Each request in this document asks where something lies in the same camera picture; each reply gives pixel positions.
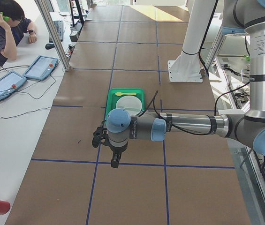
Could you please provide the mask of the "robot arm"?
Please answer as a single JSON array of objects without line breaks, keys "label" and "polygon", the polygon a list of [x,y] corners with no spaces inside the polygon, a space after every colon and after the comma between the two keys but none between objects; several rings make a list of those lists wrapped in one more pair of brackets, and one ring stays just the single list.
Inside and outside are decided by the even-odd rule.
[{"label": "robot arm", "polygon": [[118,167],[130,139],[163,141],[173,130],[234,139],[265,156],[265,0],[225,1],[223,31],[245,32],[250,37],[250,109],[243,115],[147,112],[139,117],[113,109],[106,119],[105,142],[113,151],[113,168]]}]

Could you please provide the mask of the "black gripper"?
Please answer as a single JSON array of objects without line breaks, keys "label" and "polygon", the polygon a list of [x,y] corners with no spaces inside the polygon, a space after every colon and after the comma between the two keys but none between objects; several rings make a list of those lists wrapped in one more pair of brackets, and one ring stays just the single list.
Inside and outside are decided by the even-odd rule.
[{"label": "black gripper", "polygon": [[108,140],[110,143],[110,149],[113,152],[113,156],[111,159],[111,167],[118,168],[121,159],[121,153],[123,153],[128,147],[128,139],[125,139],[120,142],[116,142],[110,138]]}]

